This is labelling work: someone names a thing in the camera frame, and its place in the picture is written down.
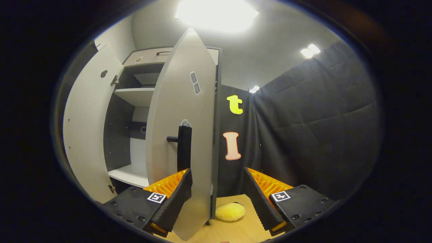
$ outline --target open cabinet door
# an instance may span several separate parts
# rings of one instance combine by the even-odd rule
[[[123,65],[109,45],[85,65],[66,101],[63,140],[67,160],[84,190],[93,200],[105,203],[117,194],[111,192],[104,157],[104,124],[114,90],[111,82],[120,76]]]
[[[149,184],[177,172],[178,126],[192,127],[192,197],[183,204],[173,231],[191,238],[210,217],[213,113],[216,64],[198,34],[189,28],[162,68],[147,120],[146,167]]]

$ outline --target drawer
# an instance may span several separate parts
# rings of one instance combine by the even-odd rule
[[[163,47],[163,48],[154,48],[147,49],[142,51],[133,52],[128,59],[124,62],[125,67],[133,67],[143,64],[163,64],[167,61],[170,52],[163,51],[172,51],[173,47]],[[207,48],[212,57],[215,64],[218,64],[219,59],[219,50]]]

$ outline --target yellow plush toy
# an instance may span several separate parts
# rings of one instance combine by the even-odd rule
[[[216,208],[216,218],[225,221],[235,221],[245,215],[245,208],[238,202],[231,202]]]

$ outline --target black backdrop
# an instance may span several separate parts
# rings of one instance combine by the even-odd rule
[[[222,85],[218,196],[241,194],[244,166],[339,200],[369,175],[383,140],[380,90],[368,67],[339,41],[254,95]],[[238,95],[243,114],[229,110]],[[239,160],[226,160],[224,132],[239,133]]]
[[[241,194],[243,180],[242,168],[247,166],[252,169],[261,169],[261,149],[258,137],[258,126],[255,119],[255,109],[252,103],[252,94],[248,91],[221,85],[218,90],[220,96],[218,107],[220,109],[220,133],[219,133],[219,170],[218,170],[218,197],[226,197]],[[229,96],[237,95],[243,101],[239,108],[243,109],[240,115],[234,114],[229,109]],[[226,160],[226,139],[224,132],[237,132],[238,152],[241,158],[238,160]]]

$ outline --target sticker on door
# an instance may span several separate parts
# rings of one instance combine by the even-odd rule
[[[190,77],[191,77],[192,85],[194,86],[194,92],[196,95],[198,95],[201,92],[201,89],[200,89],[200,85],[199,85],[198,79],[197,79],[197,74],[195,73],[195,71],[192,71],[190,73]]]

